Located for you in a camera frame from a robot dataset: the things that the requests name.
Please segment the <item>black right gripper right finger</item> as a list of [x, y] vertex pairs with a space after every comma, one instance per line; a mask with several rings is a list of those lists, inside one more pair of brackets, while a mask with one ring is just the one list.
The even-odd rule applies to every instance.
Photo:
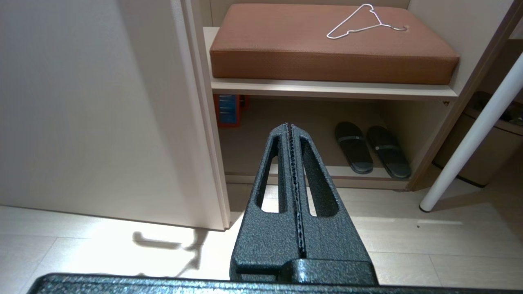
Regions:
[[377, 284], [364, 244], [308, 133], [289, 127], [299, 258], [289, 280], [302, 284]]

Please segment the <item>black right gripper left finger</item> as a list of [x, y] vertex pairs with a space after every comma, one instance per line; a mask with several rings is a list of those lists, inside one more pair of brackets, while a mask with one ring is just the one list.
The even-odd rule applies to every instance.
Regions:
[[[230, 259], [232, 281], [276, 281], [279, 272], [300, 258], [299, 214], [290, 156], [290, 125], [269, 133]], [[272, 160], [278, 163], [278, 212], [262, 210]]]

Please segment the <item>beige room door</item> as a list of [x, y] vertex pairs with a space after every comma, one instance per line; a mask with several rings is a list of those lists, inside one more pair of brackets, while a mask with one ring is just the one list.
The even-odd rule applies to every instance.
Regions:
[[0, 205], [230, 226], [197, 0], [0, 0]]

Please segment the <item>black slipper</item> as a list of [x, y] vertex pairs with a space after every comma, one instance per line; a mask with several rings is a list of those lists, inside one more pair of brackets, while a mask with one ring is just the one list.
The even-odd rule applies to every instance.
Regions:
[[347, 121], [338, 123], [335, 127], [335, 138], [355, 173], [369, 174], [373, 171], [372, 157], [364, 134], [357, 125]]
[[392, 178], [407, 179], [411, 167], [396, 136], [380, 125], [368, 128], [367, 140], [381, 164]]

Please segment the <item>orange and blue box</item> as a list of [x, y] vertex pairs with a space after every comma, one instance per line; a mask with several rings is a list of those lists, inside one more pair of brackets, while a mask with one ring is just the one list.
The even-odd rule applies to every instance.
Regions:
[[250, 99], [247, 95], [214, 94], [215, 117], [219, 128], [236, 128], [241, 123], [241, 112], [247, 110]]

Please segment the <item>beige wooden bench shelf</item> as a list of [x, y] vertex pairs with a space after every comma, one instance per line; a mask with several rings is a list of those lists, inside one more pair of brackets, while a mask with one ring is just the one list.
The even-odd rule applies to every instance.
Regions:
[[[342, 6], [323, 0], [256, 4]], [[362, 4], [366, 2], [351, 0], [349, 6]], [[217, 126], [225, 184], [254, 183], [269, 133], [288, 124], [310, 135], [337, 187], [399, 191], [420, 187], [487, 67], [523, 16], [523, 0], [409, 0], [407, 5], [378, 0], [370, 4], [407, 9], [459, 54], [447, 85], [215, 78], [210, 46], [234, 4], [228, 4], [217, 27], [202, 25], [213, 106], [214, 94], [250, 99], [239, 127]], [[357, 125], [364, 134], [374, 165], [369, 174], [355, 173], [336, 141], [335, 127], [344, 121]], [[368, 128], [374, 125], [396, 136], [411, 167], [409, 178], [392, 178], [381, 164], [367, 140]]]

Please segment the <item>white table leg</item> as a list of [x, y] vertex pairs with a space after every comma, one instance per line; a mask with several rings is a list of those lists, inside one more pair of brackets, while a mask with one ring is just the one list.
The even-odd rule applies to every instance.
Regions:
[[521, 89], [523, 89], [523, 52], [420, 202], [420, 210], [431, 212]]

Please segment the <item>beige trash bin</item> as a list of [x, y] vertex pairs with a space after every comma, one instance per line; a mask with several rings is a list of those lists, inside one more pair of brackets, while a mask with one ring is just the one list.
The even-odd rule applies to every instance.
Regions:
[[[446, 141], [433, 159], [443, 169], [469, 129], [489, 102], [492, 94], [477, 91], [460, 115]], [[511, 102], [457, 177], [477, 187], [485, 187], [495, 173], [523, 145], [523, 104]]]

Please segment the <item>brown leather bench cushion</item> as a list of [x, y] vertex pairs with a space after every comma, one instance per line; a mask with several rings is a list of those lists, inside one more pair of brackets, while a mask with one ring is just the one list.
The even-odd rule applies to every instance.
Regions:
[[[330, 40], [359, 6], [234, 4], [209, 50], [215, 78], [447, 85], [460, 56], [404, 8], [374, 6], [379, 27]], [[377, 24], [363, 8], [335, 31]]]

